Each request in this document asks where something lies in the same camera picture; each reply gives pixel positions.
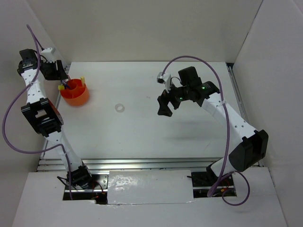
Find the yellow black highlighter marker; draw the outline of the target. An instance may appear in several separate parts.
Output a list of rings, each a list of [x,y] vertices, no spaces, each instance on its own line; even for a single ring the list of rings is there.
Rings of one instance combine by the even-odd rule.
[[[59,86],[58,86],[58,89],[59,89],[59,90],[65,90],[65,87],[64,87],[63,85],[59,85]]]

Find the pale yellow highlighter marker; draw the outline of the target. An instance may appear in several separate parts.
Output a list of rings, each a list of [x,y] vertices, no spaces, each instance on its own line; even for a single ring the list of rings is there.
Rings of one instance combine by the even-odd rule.
[[[85,86],[85,78],[84,78],[84,77],[81,77],[80,79],[81,79],[81,84],[82,84],[82,86]]]

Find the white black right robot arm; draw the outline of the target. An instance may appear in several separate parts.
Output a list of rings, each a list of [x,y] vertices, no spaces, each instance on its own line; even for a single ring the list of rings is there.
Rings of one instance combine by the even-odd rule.
[[[180,70],[178,74],[179,87],[173,84],[170,74],[160,72],[157,76],[157,82],[165,86],[157,99],[158,115],[171,117],[169,104],[178,109],[182,102],[190,100],[206,110],[227,132],[228,151],[206,169],[209,184],[218,185],[224,175],[244,172],[265,157],[268,144],[265,130],[258,131],[246,122],[222,99],[220,89],[213,82],[202,82],[195,67]]]

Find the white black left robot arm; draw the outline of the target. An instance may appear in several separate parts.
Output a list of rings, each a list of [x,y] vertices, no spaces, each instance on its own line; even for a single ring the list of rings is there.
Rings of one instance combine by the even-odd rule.
[[[42,55],[36,50],[19,52],[22,60],[17,72],[24,79],[27,88],[27,103],[21,112],[34,131],[41,134],[55,146],[67,171],[67,182],[72,187],[87,189],[93,184],[93,176],[87,166],[73,151],[64,131],[63,118],[53,103],[46,97],[44,80],[66,80],[68,75],[61,60],[55,60],[53,49],[45,49]]]

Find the orange round divided container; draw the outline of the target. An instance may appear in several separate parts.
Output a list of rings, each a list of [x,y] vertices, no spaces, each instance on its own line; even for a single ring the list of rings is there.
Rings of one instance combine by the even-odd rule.
[[[81,79],[71,79],[68,83],[71,89],[60,90],[61,97],[70,106],[82,106],[89,100],[89,90],[85,84],[82,86]]]

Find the white front cover panel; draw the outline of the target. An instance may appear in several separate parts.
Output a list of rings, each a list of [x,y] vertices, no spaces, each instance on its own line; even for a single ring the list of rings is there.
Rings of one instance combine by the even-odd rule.
[[[111,171],[111,205],[179,204],[194,201],[189,170]]]

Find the aluminium rail frame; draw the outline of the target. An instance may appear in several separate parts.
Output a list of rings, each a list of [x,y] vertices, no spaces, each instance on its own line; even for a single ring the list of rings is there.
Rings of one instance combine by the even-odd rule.
[[[194,168],[221,158],[226,129],[196,103],[181,103],[171,117],[157,114],[164,90],[158,73],[166,70],[178,84],[178,71],[189,66],[202,81],[221,82],[224,98],[240,112],[224,62],[73,62],[70,77],[84,77],[90,95],[80,107],[58,101],[75,153],[91,170]]]

